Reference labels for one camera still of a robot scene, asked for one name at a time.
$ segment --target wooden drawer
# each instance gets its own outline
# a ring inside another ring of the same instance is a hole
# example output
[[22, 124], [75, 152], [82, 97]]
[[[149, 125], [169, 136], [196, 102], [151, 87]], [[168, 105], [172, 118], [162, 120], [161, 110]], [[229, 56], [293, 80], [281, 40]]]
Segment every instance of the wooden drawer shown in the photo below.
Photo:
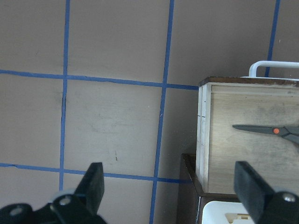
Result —
[[207, 193], [233, 194], [235, 161], [299, 194], [299, 146], [234, 124], [299, 126], [299, 82], [210, 77], [199, 85], [196, 174]]

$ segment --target bolt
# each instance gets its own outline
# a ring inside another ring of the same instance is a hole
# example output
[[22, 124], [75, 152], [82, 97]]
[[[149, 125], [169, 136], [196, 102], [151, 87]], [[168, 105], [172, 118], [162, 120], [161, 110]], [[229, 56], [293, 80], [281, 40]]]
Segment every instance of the bolt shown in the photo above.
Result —
[[290, 193], [284, 193], [282, 195], [282, 197], [284, 198], [284, 200], [286, 202], [295, 202], [296, 201], [296, 198], [294, 195], [290, 194]]
[[70, 202], [71, 202], [70, 197], [66, 196], [65, 198], [63, 198], [63, 199], [61, 199], [61, 200], [59, 201], [59, 204], [62, 205], [62, 206], [64, 206], [64, 205], [69, 204]]
[[21, 207], [16, 207], [16, 208], [12, 209], [9, 214], [10, 214], [10, 216], [16, 216], [16, 215], [21, 214], [22, 212], [23, 212], [23, 209]]

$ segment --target scissors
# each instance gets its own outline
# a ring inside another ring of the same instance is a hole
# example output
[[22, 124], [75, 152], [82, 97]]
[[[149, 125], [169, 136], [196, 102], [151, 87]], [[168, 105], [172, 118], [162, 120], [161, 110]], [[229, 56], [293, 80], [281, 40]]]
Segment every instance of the scissors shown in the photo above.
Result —
[[269, 127], [256, 125], [233, 125], [234, 128], [248, 132], [278, 135], [299, 144], [299, 126]]

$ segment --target light wood surface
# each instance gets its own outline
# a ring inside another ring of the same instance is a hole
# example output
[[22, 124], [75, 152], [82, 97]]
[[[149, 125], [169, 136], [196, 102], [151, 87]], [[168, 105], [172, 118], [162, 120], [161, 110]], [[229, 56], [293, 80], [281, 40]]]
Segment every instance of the light wood surface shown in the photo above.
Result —
[[210, 117], [206, 115], [203, 123], [204, 113], [199, 110], [198, 123], [197, 175], [204, 191], [233, 194], [235, 161], [248, 161], [271, 186], [299, 194], [299, 146], [278, 136], [232, 127], [299, 126], [299, 90], [293, 86], [209, 85], [210, 103], [203, 100], [199, 104], [205, 104]]

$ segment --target red dot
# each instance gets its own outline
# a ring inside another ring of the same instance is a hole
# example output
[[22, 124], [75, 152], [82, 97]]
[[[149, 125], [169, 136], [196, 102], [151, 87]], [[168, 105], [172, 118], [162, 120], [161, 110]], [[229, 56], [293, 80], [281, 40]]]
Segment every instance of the red dot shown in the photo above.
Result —
[[274, 133], [274, 134], [279, 134], [279, 128], [277, 128], [277, 127], [274, 128], [274, 129], [273, 129], [273, 133]]

